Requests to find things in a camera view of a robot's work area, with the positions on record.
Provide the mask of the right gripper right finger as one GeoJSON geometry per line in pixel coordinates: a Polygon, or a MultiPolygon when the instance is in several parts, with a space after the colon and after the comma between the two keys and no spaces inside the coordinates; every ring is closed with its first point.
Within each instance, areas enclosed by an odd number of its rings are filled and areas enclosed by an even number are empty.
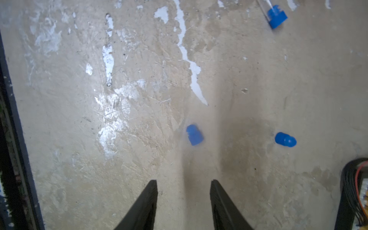
{"type": "Polygon", "coordinates": [[[211,181],[210,200],[215,230],[253,230],[218,180],[211,181]]]}

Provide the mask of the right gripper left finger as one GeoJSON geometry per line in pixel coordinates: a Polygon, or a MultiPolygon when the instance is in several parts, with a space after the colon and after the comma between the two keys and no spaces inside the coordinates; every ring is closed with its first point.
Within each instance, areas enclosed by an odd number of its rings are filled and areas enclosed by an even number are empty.
{"type": "Polygon", "coordinates": [[[157,199],[157,181],[150,180],[115,230],[153,230],[157,199]]]}

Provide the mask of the blue stopper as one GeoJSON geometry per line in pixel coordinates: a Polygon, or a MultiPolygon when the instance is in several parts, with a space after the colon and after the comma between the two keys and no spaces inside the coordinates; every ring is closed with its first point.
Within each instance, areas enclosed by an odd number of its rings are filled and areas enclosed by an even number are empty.
{"type": "Polygon", "coordinates": [[[204,141],[204,137],[196,125],[189,125],[186,132],[192,146],[196,146],[204,141]]]}
{"type": "Polygon", "coordinates": [[[272,29],[282,25],[287,19],[287,15],[280,9],[279,5],[274,5],[267,11],[268,22],[272,29]]]}
{"type": "Polygon", "coordinates": [[[275,142],[279,145],[292,148],[297,145],[297,140],[289,134],[279,132],[275,136],[275,142]]]}

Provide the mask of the clear test tube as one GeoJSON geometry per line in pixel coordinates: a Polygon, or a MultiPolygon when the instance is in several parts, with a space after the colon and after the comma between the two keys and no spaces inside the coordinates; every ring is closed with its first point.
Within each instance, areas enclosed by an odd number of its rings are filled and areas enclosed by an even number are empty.
{"type": "Polygon", "coordinates": [[[262,12],[268,14],[270,10],[273,10],[273,4],[270,0],[257,0],[262,12]]]}

